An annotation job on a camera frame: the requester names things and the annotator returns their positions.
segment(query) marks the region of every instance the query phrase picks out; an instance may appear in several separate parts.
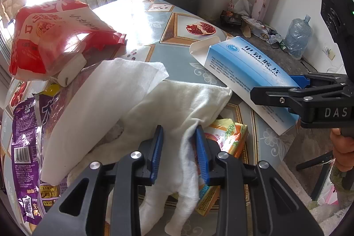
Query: jacket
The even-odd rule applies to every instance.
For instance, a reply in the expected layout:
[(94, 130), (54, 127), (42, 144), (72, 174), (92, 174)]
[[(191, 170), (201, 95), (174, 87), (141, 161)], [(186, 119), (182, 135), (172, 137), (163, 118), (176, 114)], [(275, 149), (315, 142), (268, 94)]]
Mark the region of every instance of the jacket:
[(26, 5), (26, 0), (0, 0), (0, 16), (4, 28), (15, 18), (19, 9)]

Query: cardboard box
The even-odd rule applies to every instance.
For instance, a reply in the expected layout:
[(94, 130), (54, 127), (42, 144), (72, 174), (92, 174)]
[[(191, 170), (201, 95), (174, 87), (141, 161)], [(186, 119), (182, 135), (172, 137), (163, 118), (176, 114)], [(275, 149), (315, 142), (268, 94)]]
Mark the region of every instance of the cardboard box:
[(214, 36), (192, 43), (190, 53), (212, 74), (245, 101), (278, 134), (293, 127), (298, 116), (287, 108), (255, 105), (250, 91), (255, 86), (294, 86), (297, 83), (256, 47), (235, 37), (220, 42)]

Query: human hand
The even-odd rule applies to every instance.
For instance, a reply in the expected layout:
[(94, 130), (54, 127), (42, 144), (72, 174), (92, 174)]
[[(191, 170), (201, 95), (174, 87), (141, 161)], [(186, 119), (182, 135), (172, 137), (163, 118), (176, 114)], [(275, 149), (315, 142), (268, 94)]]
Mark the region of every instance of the human hand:
[(354, 166), (354, 139), (341, 135), (340, 128), (332, 128), (331, 140), (336, 166), (342, 172), (351, 170)]

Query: barcode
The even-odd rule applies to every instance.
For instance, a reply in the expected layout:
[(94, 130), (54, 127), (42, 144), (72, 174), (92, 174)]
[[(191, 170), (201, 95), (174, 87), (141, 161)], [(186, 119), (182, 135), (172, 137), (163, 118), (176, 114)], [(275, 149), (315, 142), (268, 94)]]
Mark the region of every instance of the barcode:
[(28, 147), (14, 148), (15, 163), (31, 163)]

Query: white tissue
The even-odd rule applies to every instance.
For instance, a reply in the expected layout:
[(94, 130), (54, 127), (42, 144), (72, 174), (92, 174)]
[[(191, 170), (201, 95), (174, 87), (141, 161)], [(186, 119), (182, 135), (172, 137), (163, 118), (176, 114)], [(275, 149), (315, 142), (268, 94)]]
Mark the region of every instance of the white tissue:
[[(171, 236), (181, 236), (185, 221), (199, 200), (198, 172), (190, 141), (197, 125), (209, 126), (231, 97), (226, 87), (207, 84), (163, 81), (138, 105), (124, 115), (124, 131), (116, 140), (96, 147), (69, 173), (68, 184), (92, 162), (104, 165), (119, 161), (138, 149), (141, 141), (154, 135), (157, 125), (164, 129), (159, 171), (155, 184), (146, 187), (140, 206), (141, 235), (159, 221), (169, 195), (178, 192), (178, 204), (165, 227)], [(111, 192), (108, 198), (106, 221), (110, 223)]]
[(55, 125), (41, 180), (60, 181), (105, 136), (121, 116), (168, 77), (162, 63), (103, 61), (74, 95)]

